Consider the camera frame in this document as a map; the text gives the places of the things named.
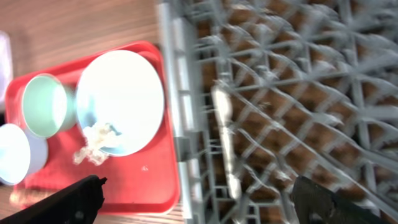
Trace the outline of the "light blue plate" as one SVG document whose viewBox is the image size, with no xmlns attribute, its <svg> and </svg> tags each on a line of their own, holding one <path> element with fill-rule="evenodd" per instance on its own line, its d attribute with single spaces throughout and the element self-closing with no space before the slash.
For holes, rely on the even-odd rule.
<svg viewBox="0 0 398 224">
<path fill-rule="evenodd" d="M 103 147 L 112 156 L 128 156 L 148 145 L 165 111 L 164 89 L 154 66 L 129 50 L 95 58 L 82 72 L 76 89 L 80 128 L 109 124 L 117 143 Z"/>
</svg>

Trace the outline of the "white tissue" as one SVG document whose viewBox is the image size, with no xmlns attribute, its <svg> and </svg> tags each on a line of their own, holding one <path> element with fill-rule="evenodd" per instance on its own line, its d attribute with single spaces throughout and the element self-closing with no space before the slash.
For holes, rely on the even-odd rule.
<svg viewBox="0 0 398 224">
<path fill-rule="evenodd" d="M 85 145 L 73 155 L 73 163 L 78 165 L 87 159 L 96 166 L 100 166 L 108 157 L 108 152 L 102 148 L 114 148 L 121 144 L 121 138 L 113 131 L 109 123 L 97 122 L 83 128 Z"/>
</svg>

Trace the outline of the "grey dishwasher rack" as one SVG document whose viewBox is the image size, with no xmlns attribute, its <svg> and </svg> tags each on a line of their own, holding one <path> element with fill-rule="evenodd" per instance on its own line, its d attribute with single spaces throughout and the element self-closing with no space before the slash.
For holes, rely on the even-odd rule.
<svg viewBox="0 0 398 224">
<path fill-rule="evenodd" d="M 297 223 L 305 176 L 397 222 L 397 1 L 159 1 L 185 223 Z M 229 196 L 213 86 L 229 94 Z"/>
</svg>

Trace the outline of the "mint green bowl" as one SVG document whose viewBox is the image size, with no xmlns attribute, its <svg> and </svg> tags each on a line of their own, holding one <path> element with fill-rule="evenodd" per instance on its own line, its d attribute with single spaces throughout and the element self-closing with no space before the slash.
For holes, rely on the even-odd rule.
<svg viewBox="0 0 398 224">
<path fill-rule="evenodd" d="M 76 124 L 75 89 L 53 75 L 37 75 L 24 88 L 21 110 L 30 132 L 50 138 Z"/>
</svg>

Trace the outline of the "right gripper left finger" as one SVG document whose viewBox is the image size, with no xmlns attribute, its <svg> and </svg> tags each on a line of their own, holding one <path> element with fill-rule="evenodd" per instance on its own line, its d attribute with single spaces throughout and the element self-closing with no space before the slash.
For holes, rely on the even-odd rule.
<svg viewBox="0 0 398 224">
<path fill-rule="evenodd" d="M 89 175 L 1 220 L 1 224 L 92 224 L 104 203 L 107 178 Z"/>
</svg>

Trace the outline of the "white plastic spoon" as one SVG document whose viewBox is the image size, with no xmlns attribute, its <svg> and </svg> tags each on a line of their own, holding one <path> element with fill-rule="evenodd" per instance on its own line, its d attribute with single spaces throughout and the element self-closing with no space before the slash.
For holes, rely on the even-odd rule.
<svg viewBox="0 0 398 224">
<path fill-rule="evenodd" d="M 233 199 L 238 199 L 241 196 L 241 184 L 234 173 L 236 158 L 233 150 L 232 132 L 228 127 L 233 115 L 231 100 L 229 94 L 219 85 L 212 87 L 211 97 L 215 107 L 215 117 L 223 150 L 224 171 L 229 196 Z"/>
</svg>

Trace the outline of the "orange carrot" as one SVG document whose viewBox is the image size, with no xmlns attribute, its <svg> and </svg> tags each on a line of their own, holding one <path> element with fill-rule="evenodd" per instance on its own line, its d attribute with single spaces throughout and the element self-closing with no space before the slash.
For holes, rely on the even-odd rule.
<svg viewBox="0 0 398 224">
<path fill-rule="evenodd" d="M 16 189 L 9 197 L 9 202 L 15 207 L 23 207 L 35 204 L 53 195 L 54 191 L 36 189 Z"/>
</svg>

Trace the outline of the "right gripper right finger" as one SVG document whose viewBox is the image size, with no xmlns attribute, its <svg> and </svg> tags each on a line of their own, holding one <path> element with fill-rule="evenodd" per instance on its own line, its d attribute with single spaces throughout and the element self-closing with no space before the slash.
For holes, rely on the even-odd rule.
<svg viewBox="0 0 398 224">
<path fill-rule="evenodd" d="M 294 209 L 301 224 L 383 224 L 384 220 L 312 180 L 300 176 L 292 190 Z"/>
</svg>

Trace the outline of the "light blue rice bowl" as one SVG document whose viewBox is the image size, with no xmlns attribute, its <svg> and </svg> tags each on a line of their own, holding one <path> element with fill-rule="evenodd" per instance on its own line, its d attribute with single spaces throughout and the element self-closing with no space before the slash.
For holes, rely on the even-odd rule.
<svg viewBox="0 0 398 224">
<path fill-rule="evenodd" d="M 45 139 L 15 124 L 1 126 L 1 183 L 17 185 L 41 170 L 49 154 Z"/>
</svg>

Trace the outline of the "red serving tray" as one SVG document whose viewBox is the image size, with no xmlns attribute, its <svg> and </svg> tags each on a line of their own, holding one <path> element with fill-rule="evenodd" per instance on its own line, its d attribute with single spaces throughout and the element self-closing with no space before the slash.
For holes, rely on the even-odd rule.
<svg viewBox="0 0 398 224">
<path fill-rule="evenodd" d="M 111 50 L 130 50 L 147 59 L 157 70 L 165 87 L 166 74 L 160 50 L 148 41 L 135 41 Z M 25 129 L 21 112 L 25 85 L 40 73 L 49 73 L 67 85 L 76 85 L 83 71 L 96 57 L 111 50 L 95 53 L 54 67 L 13 79 L 5 96 L 6 122 Z M 88 175 L 106 177 L 103 185 L 104 204 L 100 213 L 108 215 L 164 213 L 180 199 L 180 184 L 174 149 L 172 120 L 166 100 L 163 122 L 153 140 L 130 156 L 111 157 L 102 165 L 90 162 L 75 165 L 72 155 L 83 146 L 84 138 L 77 125 L 47 139 L 49 156 L 38 172 L 14 186 L 14 192 L 56 192 Z"/>
</svg>

